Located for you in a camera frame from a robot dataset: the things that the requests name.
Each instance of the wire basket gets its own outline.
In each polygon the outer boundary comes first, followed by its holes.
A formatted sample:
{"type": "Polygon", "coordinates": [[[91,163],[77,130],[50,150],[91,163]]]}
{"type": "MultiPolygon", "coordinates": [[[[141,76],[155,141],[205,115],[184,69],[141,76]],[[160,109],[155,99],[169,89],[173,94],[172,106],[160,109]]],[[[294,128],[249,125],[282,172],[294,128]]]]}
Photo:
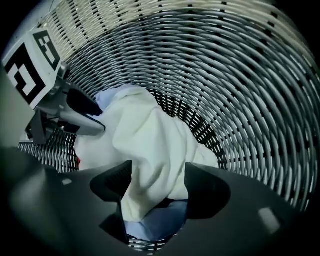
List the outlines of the wire basket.
{"type": "MultiPolygon", "coordinates": [[[[90,97],[145,87],[219,167],[304,211],[318,177],[320,79],[294,23],[269,0],[64,0],[42,23],[90,97]]],[[[20,145],[77,170],[75,138],[20,145]]]]}

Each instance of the crumpled fabric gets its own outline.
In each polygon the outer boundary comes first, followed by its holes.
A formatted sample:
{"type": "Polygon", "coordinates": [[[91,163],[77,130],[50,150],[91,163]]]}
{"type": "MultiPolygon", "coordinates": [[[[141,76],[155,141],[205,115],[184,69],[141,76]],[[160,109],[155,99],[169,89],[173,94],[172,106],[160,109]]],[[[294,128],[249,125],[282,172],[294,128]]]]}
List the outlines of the crumpled fabric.
{"type": "Polygon", "coordinates": [[[165,198],[187,200],[186,162],[218,168],[215,154],[187,124],[167,115],[142,87],[118,91],[98,120],[103,134],[76,138],[79,170],[132,161],[132,181],[121,200],[125,221],[140,222],[165,198]]]}
{"type": "Polygon", "coordinates": [[[149,242],[166,239],[185,224],[187,206],[187,200],[179,200],[167,208],[152,209],[140,222],[125,221],[126,233],[149,242]]]}

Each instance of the white cloth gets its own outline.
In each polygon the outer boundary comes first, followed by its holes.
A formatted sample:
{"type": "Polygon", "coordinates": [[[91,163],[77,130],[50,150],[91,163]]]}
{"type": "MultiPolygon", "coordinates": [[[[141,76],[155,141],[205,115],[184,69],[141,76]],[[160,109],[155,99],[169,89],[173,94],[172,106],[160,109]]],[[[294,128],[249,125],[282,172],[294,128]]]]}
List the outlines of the white cloth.
{"type": "Polygon", "coordinates": [[[118,92],[99,121],[106,126],[103,134],[76,138],[79,170],[132,160],[132,181],[121,200],[125,221],[141,221],[165,198],[188,199],[186,162],[218,168],[215,154],[144,88],[118,92]]]}

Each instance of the blue fabric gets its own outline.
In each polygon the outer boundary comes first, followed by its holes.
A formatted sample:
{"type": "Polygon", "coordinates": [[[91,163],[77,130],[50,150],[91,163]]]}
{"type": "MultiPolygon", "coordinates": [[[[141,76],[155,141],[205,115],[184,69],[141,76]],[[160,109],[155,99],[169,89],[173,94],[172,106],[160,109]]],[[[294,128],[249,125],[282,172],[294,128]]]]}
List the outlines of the blue fabric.
{"type": "Polygon", "coordinates": [[[125,221],[128,235],[157,242],[177,233],[186,221],[188,200],[177,200],[167,208],[151,210],[140,222],[125,221]]]}
{"type": "Polygon", "coordinates": [[[132,84],[124,84],[118,88],[111,88],[104,91],[100,91],[97,95],[95,95],[95,101],[99,105],[102,111],[105,111],[106,108],[110,105],[111,101],[113,100],[114,96],[125,89],[136,87],[136,85],[132,84]]]}

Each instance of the black plastic part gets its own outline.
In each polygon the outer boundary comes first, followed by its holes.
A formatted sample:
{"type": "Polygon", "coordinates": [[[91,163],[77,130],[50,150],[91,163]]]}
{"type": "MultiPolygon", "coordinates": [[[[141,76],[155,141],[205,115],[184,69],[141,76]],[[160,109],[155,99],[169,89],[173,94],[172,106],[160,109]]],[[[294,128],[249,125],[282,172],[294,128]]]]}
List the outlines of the black plastic part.
{"type": "Polygon", "coordinates": [[[105,202],[120,202],[124,197],[132,175],[132,162],[107,170],[90,182],[91,190],[105,202]]]}
{"type": "Polygon", "coordinates": [[[82,115],[100,116],[103,111],[98,104],[77,89],[70,89],[66,102],[70,108],[82,115]]]}
{"type": "Polygon", "coordinates": [[[189,194],[187,219],[212,218],[226,206],[231,196],[225,181],[192,166],[185,172],[184,183],[189,194]]]}
{"type": "Polygon", "coordinates": [[[117,203],[115,213],[108,216],[100,227],[109,235],[126,244],[129,244],[129,240],[122,217],[121,199],[131,183],[131,174],[132,162],[126,161],[98,175],[90,182],[91,190],[99,198],[105,202],[117,203]]]}
{"type": "MultiPolygon", "coordinates": [[[[16,163],[11,169],[7,168],[3,177],[8,181],[8,198],[15,199],[12,202],[23,202],[15,214],[27,228],[37,231],[34,234],[38,239],[67,255],[139,255],[126,245],[120,208],[120,194],[123,195],[129,183],[130,162],[116,168],[105,166],[57,174],[51,167],[40,165],[34,157],[18,150],[9,154],[16,163]],[[111,185],[120,184],[123,178],[122,188],[111,185]],[[92,191],[96,181],[104,191],[99,188],[92,191]]],[[[297,216],[296,211],[267,186],[226,170],[187,163],[185,184],[192,219],[187,219],[183,230],[157,252],[159,256],[256,253],[274,237],[261,220],[260,209],[272,210],[281,223],[280,231],[297,216]]]]}

